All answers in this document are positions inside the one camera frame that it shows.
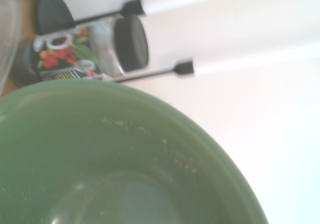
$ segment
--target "green leaf illustration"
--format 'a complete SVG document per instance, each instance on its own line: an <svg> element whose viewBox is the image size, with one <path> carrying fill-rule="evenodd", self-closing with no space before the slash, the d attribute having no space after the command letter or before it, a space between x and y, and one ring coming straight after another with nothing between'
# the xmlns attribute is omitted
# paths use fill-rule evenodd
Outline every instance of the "green leaf illustration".
<svg viewBox="0 0 320 224"><path fill-rule="evenodd" d="M44 61L43 60L39 61L37 65L38 69L42 68L43 66L44 66Z"/></svg>
<svg viewBox="0 0 320 224"><path fill-rule="evenodd" d="M79 37L78 39L75 40L75 43L76 44L82 44L82 43L85 43L86 41L89 40L89 37L87 36L82 36L82 37Z"/></svg>
<svg viewBox="0 0 320 224"><path fill-rule="evenodd" d="M93 63L97 63L96 55L86 45L77 45L74 49L74 54L80 60L89 60Z"/></svg>

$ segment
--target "plastic container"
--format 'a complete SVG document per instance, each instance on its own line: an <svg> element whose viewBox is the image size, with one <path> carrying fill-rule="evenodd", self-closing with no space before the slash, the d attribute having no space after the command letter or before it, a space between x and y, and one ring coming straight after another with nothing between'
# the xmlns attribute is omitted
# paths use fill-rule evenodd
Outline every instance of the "plastic container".
<svg viewBox="0 0 320 224"><path fill-rule="evenodd" d="M18 0L0 0L0 94L17 50L21 22Z"/></svg>

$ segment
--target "green ceramic bowl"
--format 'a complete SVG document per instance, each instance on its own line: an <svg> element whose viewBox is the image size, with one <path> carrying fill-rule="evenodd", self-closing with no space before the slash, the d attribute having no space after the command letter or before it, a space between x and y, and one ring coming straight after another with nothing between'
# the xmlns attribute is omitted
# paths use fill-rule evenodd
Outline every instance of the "green ceramic bowl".
<svg viewBox="0 0 320 224"><path fill-rule="evenodd" d="M266 224L235 164L140 91L49 81L0 101L0 223Z"/></svg>

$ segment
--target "wooden countertop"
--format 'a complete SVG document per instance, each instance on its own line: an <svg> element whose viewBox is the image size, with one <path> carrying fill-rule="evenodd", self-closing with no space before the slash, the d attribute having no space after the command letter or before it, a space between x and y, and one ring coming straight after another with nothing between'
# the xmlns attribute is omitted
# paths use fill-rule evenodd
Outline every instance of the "wooden countertop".
<svg viewBox="0 0 320 224"><path fill-rule="evenodd" d="M30 38L35 35L35 8L37 5L37 0L19 0L20 1L20 8L23 14L23 23L22 23L22 30L20 35L20 40ZM8 95L16 91L18 88L12 82L10 77L7 78L2 97Z"/></svg>

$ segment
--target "colorful label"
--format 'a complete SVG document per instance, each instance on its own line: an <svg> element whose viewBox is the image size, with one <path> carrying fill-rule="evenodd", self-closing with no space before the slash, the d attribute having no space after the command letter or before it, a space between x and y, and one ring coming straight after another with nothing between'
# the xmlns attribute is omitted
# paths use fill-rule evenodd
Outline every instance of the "colorful label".
<svg viewBox="0 0 320 224"><path fill-rule="evenodd" d="M39 36L33 41L34 60L42 81L107 77L90 46L88 28Z"/></svg>

